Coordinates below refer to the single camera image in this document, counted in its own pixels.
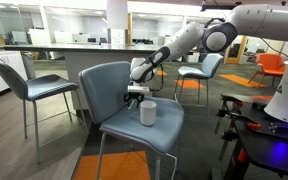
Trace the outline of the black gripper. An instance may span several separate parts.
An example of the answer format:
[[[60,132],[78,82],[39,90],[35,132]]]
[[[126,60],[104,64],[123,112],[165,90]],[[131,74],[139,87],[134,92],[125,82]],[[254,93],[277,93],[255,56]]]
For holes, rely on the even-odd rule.
[[[136,100],[136,108],[139,108],[140,103],[144,99],[144,94],[143,93],[138,93],[138,92],[128,92],[124,94],[124,101],[127,103],[127,108],[130,109],[131,107],[131,100]]]

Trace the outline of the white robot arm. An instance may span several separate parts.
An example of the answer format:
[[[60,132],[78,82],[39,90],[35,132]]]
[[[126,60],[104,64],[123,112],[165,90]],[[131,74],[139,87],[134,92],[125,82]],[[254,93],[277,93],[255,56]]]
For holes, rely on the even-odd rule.
[[[160,63],[177,59],[202,45],[210,53],[225,50],[238,35],[288,41],[288,7],[250,4],[235,7],[223,23],[210,28],[191,22],[145,60],[131,63],[131,79],[144,83]],[[288,123],[288,65],[281,82],[264,111]]]

